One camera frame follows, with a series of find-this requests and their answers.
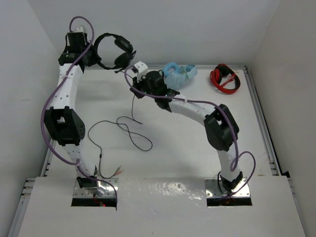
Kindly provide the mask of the black headset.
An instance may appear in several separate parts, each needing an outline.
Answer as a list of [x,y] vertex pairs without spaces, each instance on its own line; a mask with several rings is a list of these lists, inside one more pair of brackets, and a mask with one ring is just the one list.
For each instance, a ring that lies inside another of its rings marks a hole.
[[[117,49],[107,49],[103,46],[99,47],[104,38],[113,38]],[[114,70],[114,73],[124,71],[135,57],[136,50],[133,45],[125,37],[117,34],[104,33],[101,34],[93,44],[95,53],[95,63],[104,70]]]

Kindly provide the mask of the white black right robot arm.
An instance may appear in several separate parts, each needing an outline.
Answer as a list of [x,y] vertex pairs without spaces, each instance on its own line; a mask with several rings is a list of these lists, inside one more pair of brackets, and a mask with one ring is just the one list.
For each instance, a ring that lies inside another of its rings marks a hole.
[[130,90],[137,98],[149,95],[161,109],[186,116],[205,128],[209,144],[218,153],[222,186],[228,193],[232,193],[243,175],[234,161],[237,157],[234,151],[239,127],[228,107],[221,104],[218,108],[212,108],[205,102],[188,102],[179,91],[166,86],[161,70],[143,73],[135,68],[132,70],[136,76],[132,79]]

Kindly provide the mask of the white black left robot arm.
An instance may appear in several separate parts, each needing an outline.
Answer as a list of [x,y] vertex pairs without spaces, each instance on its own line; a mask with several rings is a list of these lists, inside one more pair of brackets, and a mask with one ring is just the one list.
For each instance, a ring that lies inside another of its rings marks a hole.
[[58,91],[52,102],[45,107],[43,122],[50,137],[69,155],[70,163],[77,172],[81,189],[97,189],[97,167],[83,157],[85,124],[75,111],[79,79],[88,64],[90,45],[85,32],[75,30],[65,37],[66,45],[58,59]]

